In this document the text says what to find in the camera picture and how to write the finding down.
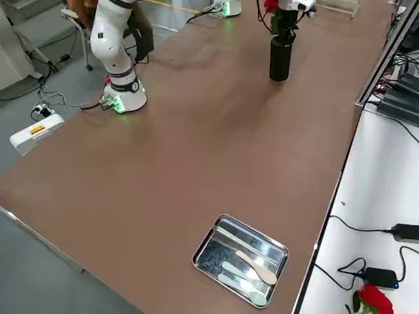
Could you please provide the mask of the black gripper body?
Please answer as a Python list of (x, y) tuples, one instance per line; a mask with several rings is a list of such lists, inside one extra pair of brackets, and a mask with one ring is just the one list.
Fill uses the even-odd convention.
[(297, 10), (278, 9), (278, 29), (290, 30), (297, 22), (299, 12)]

